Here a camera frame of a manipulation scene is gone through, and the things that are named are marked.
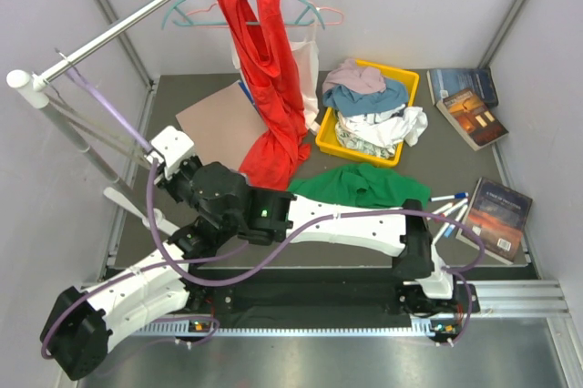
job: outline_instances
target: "green cloth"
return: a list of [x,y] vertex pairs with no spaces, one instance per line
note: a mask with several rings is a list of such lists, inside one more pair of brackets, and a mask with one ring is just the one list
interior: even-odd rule
[[418,199],[425,207],[430,194],[426,185],[370,163],[344,165],[312,179],[293,180],[288,191],[323,203],[367,209],[401,207],[406,199]]

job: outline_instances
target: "red garment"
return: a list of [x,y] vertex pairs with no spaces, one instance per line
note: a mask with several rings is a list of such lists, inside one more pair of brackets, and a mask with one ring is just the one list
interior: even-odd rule
[[253,186],[287,189],[290,178],[310,156],[298,67],[281,17],[280,0],[257,0],[260,26],[247,0],[217,0],[227,19],[240,66],[268,127],[249,150],[239,171]]

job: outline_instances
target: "yellow plastic bin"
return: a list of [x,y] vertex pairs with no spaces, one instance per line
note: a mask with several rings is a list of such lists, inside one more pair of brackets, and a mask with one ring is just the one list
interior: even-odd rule
[[[412,71],[405,71],[404,69],[398,69],[396,67],[379,65],[376,63],[366,62],[364,60],[356,60],[358,66],[372,66],[380,69],[385,77],[392,78],[393,80],[400,81],[404,84],[409,92],[409,104],[412,106],[415,101],[415,94],[417,93],[417,86],[419,86],[419,74]],[[401,159],[401,152],[403,151],[403,142],[397,146],[397,150],[394,156],[391,158],[377,158],[375,156],[369,156],[368,154],[361,153],[360,151],[355,151],[353,149],[344,148],[338,142],[336,138],[336,132],[334,128],[336,127],[336,115],[334,109],[328,107],[326,110],[326,115],[324,116],[324,121],[320,126],[320,131],[316,137],[316,145],[318,148],[327,154],[332,154],[340,158],[348,158],[350,160],[356,160],[357,162],[369,162],[376,167],[394,167]]]

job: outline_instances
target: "metal floor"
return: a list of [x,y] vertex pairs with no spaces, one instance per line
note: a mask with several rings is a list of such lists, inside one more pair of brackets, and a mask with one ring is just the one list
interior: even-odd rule
[[[491,148],[473,151],[455,132],[441,113],[431,104],[429,87],[424,70],[417,71],[421,77],[415,105],[424,108],[429,119],[429,127],[420,137],[419,143],[409,148],[404,147],[401,162],[395,170],[402,175],[410,176],[428,185],[432,195],[451,194],[460,191],[473,192],[480,177],[500,180],[496,161]],[[327,73],[320,74],[318,92],[321,82]],[[167,125],[179,127],[176,114],[191,106],[204,97],[230,85],[239,78],[235,74],[216,74],[204,76],[163,76],[159,81],[151,118],[148,124],[147,138],[152,138]],[[312,143],[310,158],[299,168],[296,177],[308,178],[335,168],[350,161],[343,158],[323,154],[314,144],[314,136],[307,140]],[[134,183],[139,194],[146,191],[147,171],[140,168]],[[184,204],[177,205],[165,192],[156,193],[157,207],[164,211],[167,218],[175,224],[186,225],[193,220],[193,212]],[[432,223],[432,230],[437,231],[437,224]],[[476,250],[455,239],[455,233],[450,238],[442,238],[437,248],[440,255],[450,265],[465,265],[471,261]],[[238,242],[231,241],[223,250],[231,250]],[[127,267],[142,259],[154,249],[149,231],[141,221],[133,216],[127,216],[122,232],[116,266]],[[272,247],[249,247],[237,257],[217,266],[250,267],[264,259]],[[324,243],[291,245],[271,266],[387,266],[389,258],[377,252],[340,244],[331,246]],[[516,265],[527,264],[525,254],[518,253]],[[502,265],[499,261],[485,256],[483,265]]]
[[[151,338],[120,344],[106,372]],[[421,338],[216,338],[190,352],[156,344],[82,388],[562,388],[545,320],[475,320],[451,348]]]

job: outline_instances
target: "barcode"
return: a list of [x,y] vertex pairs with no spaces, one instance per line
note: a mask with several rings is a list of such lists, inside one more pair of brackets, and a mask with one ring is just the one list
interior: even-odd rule
[[503,240],[502,238],[498,240],[497,246],[504,251],[510,251],[510,249],[512,248],[512,244],[507,240]]

